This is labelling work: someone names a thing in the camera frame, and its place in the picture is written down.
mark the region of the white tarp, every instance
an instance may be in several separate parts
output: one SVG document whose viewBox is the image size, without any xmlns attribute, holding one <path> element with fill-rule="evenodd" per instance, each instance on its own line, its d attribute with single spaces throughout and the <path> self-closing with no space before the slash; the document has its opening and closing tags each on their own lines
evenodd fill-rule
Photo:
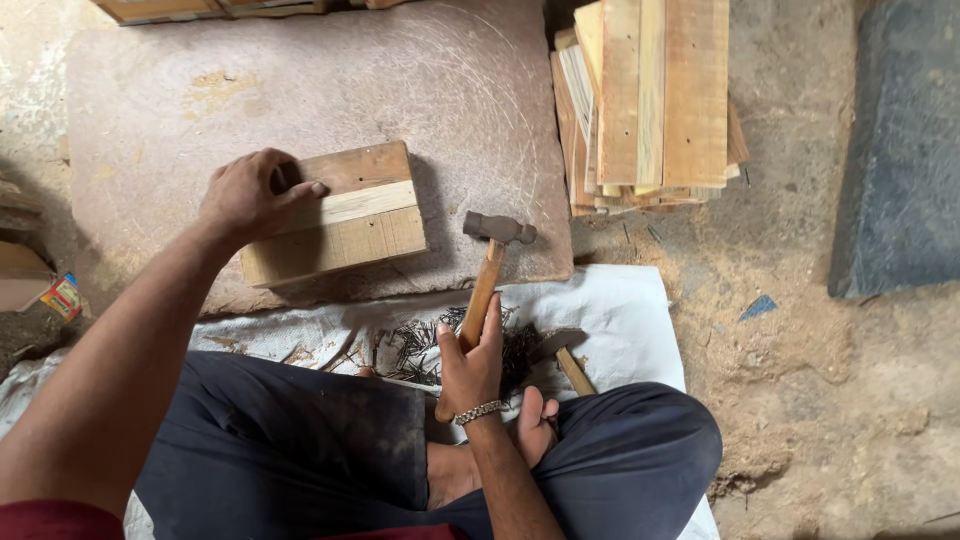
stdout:
<svg viewBox="0 0 960 540">
<path fill-rule="evenodd" d="M 669 301 L 656 267 L 592 264 L 578 267 L 566 282 L 507 285 L 501 290 L 502 305 L 511 311 L 506 330 L 533 323 L 540 332 L 580 328 L 588 334 L 587 341 L 571 353 L 586 359 L 585 373 L 598 392 L 643 380 L 685 391 Z M 465 306 L 468 300 L 468 291 L 452 291 L 231 317 L 198 324 L 190 348 L 243 353 L 345 374 L 375 365 L 378 373 L 386 374 L 393 370 L 402 342 L 396 336 L 392 339 L 393 331 L 410 323 L 430 325 L 450 307 Z M 438 360 L 436 347 L 425 352 L 423 370 L 430 371 Z M 20 362 L 0 384 L 0 437 L 59 363 L 58 355 Z M 547 397 L 576 397 L 554 361 L 538 364 L 525 384 L 535 384 Z M 417 387 L 435 394 L 439 390 Z M 516 410 L 505 415 L 512 416 Z M 457 430 L 453 435 L 463 437 Z M 125 526 L 128 538 L 152 538 L 150 518 L 135 496 Z M 719 539 L 706 497 L 680 538 Z"/>
</svg>

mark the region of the fingernail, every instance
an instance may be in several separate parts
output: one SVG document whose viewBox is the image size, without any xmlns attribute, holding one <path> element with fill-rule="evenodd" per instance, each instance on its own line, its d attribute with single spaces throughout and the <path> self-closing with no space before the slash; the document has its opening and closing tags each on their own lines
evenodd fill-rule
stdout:
<svg viewBox="0 0 960 540">
<path fill-rule="evenodd" d="M 320 199 L 321 197 L 326 195 L 327 187 L 326 187 L 326 184 L 324 183 L 314 182 L 313 185 L 310 186 L 310 190 L 313 191 L 314 197 Z"/>
</svg>

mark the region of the blue fragment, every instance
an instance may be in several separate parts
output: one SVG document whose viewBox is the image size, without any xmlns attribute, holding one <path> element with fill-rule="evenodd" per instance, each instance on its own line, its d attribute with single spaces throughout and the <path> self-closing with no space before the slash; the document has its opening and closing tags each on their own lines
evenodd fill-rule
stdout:
<svg viewBox="0 0 960 540">
<path fill-rule="evenodd" d="M 774 302 L 774 299 L 770 298 L 769 294 L 764 294 L 763 296 L 754 300 L 750 307 L 747 307 L 747 310 L 740 315 L 740 318 L 737 322 L 746 321 L 751 317 L 756 317 L 760 313 L 765 313 L 767 311 L 773 311 L 777 308 L 777 303 Z"/>
</svg>

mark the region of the wooden hammer handle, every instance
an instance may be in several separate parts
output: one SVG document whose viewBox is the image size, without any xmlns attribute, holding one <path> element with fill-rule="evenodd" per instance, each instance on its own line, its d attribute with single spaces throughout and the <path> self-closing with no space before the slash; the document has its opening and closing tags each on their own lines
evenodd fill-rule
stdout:
<svg viewBox="0 0 960 540">
<path fill-rule="evenodd" d="M 557 360 L 559 360 L 560 365 L 564 367 L 566 376 L 570 378 L 570 382 L 573 383 L 573 389 L 577 391 L 578 396 L 589 396 L 597 393 L 597 391 L 593 389 L 593 385 L 590 384 L 589 379 L 587 379 L 587 376 L 584 375 L 584 371 L 580 369 L 577 361 L 573 359 L 573 356 L 566 347 L 557 351 Z"/>
<path fill-rule="evenodd" d="M 487 318 L 487 308 L 490 306 L 490 298 L 493 297 L 493 290 L 496 288 L 496 278 L 500 275 L 500 266 L 503 264 L 505 253 L 507 253 L 507 244 L 491 238 L 490 247 L 487 249 L 487 255 L 480 265 L 480 273 L 477 274 L 477 281 L 473 286 L 473 293 L 470 295 L 467 315 L 460 325 L 460 350 L 464 354 L 469 353 L 480 344 L 480 332 L 483 331 L 484 321 Z M 437 403 L 434 416 L 440 422 L 449 424 L 453 422 L 453 414 L 453 409 L 450 408 L 449 402 L 444 399 L 444 391 L 441 388 L 440 402 Z"/>
</svg>

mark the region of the hand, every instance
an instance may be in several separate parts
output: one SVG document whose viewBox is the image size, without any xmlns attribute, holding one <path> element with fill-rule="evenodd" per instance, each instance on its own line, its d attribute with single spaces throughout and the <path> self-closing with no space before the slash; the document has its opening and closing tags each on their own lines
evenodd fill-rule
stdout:
<svg viewBox="0 0 960 540">
<path fill-rule="evenodd" d="M 199 223 L 237 249 L 275 233 L 297 209 L 320 199 L 326 186 L 319 182 L 294 185 L 274 195 L 270 175 L 293 156 L 265 148 L 217 169 L 210 177 Z"/>
<path fill-rule="evenodd" d="M 487 320 L 480 334 L 480 345 L 466 356 L 461 352 L 460 343 L 450 326 L 443 323 L 437 325 L 444 395 L 455 414 L 463 414 L 499 399 L 500 373 L 503 370 L 503 329 L 500 318 L 500 294 L 496 293 L 487 307 Z"/>
</svg>

